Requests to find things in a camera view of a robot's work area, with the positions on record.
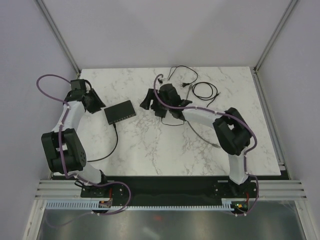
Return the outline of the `black power adapter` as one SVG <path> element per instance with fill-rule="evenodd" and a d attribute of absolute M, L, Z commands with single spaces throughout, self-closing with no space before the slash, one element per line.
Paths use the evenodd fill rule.
<path fill-rule="evenodd" d="M 165 118 L 167 115 L 167 110 L 161 107 L 156 107 L 154 109 L 154 114 L 156 117 Z"/>

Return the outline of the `black network switch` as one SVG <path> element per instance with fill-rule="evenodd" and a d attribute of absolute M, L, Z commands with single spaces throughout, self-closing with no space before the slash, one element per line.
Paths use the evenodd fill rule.
<path fill-rule="evenodd" d="M 104 109 L 104 113 L 109 125 L 114 125 L 137 115 L 130 100 L 107 107 Z"/>

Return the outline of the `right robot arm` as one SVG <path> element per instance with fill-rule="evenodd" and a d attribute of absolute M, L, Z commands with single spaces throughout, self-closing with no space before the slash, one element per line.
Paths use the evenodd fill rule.
<path fill-rule="evenodd" d="M 182 99 L 171 83 L 162 85 L 159 90 L 148 89 L 139 106 L 145 110 L 152 109 L 155 116 L 160 118 L 170 112 L 176 119 L 214 129 L 219 146 L 228 154 L 229 193 L 234 197 L 246 193 L 250 182 L 246 148 L 253 134 L 237 109 L 231 107 L 225 112 L 216 112 L 195 106 L 192 101 Z"/>

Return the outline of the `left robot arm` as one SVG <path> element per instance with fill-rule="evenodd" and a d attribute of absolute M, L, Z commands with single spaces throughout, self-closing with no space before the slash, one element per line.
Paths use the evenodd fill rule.
<path fill-rule="evenodd" d="M 41 136 L 47 164 L 52 173 L 63 174 L 67 179 L 75 178 L 92 186 L 98 197 L 105 197 L 110 190 L 107 177 L 87 161 L 77 129 L 85 113 L 95 114 L 106 105 L 88 80 L 76 79 L 69 83 L 71 90 L 60 100 L 63 110 L 58 123 Z"/>

